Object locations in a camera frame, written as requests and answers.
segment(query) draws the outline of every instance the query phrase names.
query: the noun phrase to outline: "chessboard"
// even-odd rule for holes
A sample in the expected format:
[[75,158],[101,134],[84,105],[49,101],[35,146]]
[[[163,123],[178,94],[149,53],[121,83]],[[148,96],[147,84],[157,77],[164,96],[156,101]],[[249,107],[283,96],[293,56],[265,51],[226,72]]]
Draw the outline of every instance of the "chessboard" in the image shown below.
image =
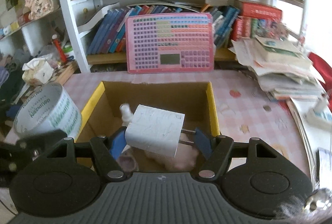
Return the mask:
[[[56,70],[54,70],[52,77],[49,82],[57,82],[61,85],[64,85],[65,82],[70,78],[72,74],[78,69],[78,65],[76,61],[71,61],[66,63],[65,65],[59,66]],[[21,97],[21,100],[24,102],[27,98],[40,86],[30,86],[25,94]]]

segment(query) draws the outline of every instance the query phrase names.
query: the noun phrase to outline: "yellow box edge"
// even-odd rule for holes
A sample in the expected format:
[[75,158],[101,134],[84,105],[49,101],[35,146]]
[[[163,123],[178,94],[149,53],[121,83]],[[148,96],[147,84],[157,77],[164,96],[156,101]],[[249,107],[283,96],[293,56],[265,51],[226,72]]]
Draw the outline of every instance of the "yellow box edge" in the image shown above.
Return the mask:
[[215,137],[215,136],[220,135],[220,130],[219,130],[218,117],[217,117],[217,108],[215,105],[215,97],[213,94],[211,82],[209,82],[207,84],[206,96],[207,96],[207,102],[209,105],[211,134],[213,137]]
[[99,85],[97,86],[97,88],[92,93],[88,102],[85,104],[83,110],[81,111],[82,123],[81,123],[81,128],[80,128],[79,134],[77,135],[77,138],[75,139],[75,141],[78,139],[79,135],[81,134],[83,128],[85,127],[86,123],[88,122],[94,108],[96,107],[98,101],[100,100],[100,98],[102,97],[104,92],[105,92],[105,85],[103,82],[100,82]]

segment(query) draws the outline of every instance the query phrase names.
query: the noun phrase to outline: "shelf bracket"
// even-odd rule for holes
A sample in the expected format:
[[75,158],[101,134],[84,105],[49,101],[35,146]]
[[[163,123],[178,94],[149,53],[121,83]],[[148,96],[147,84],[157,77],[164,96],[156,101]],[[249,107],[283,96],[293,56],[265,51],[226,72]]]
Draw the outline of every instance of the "shelf bracket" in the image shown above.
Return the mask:
[[104,2],[103,2],[103,0],[93,0],[93,4],[94,4],[95,10],[97,12],[100,9],[102,9]]

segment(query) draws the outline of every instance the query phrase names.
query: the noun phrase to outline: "table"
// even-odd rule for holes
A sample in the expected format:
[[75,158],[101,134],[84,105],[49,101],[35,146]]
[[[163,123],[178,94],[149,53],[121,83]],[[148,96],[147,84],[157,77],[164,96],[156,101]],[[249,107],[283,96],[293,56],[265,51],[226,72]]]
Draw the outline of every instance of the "table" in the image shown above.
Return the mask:
[[[220,131],[236,142],[248,142],[259,137],[283,154],[306,175],[309,165],[301,137],[286,104],[271,102],[256,81],[233,70],[209,73],[136,74],[103,72],[74,74],[64,88],[82,110],[101,81],[131,83],[212,82]],[[13,130],[6,142],[15,143]],[[231,168],[245,159],[234,159]]]

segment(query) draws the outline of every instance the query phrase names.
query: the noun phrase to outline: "stack of papers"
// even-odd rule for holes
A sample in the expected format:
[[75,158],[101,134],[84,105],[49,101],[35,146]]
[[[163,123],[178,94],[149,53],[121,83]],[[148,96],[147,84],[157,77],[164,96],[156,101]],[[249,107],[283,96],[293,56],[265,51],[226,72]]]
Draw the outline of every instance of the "stack of papers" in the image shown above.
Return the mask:
[[[319,178],[320,188],[327,187],[327,185],[331,188],[330,152],[332,133],[312,126],[308,123],[305,116],[315,104],[316,101],[313,100],[296,100],[292,98],[287,101],[305,147],[313,185],[316,183],[316,178]],[[331,114],[328,108],[326,108],[325,112]]]
[[271,100],[315,100],[325,92],[316,79],[317,71],[313,66],[305,69],[287,63],[267,62],[256,49],[254,39],[232,42],[238,62],[255,73],[261,89]]

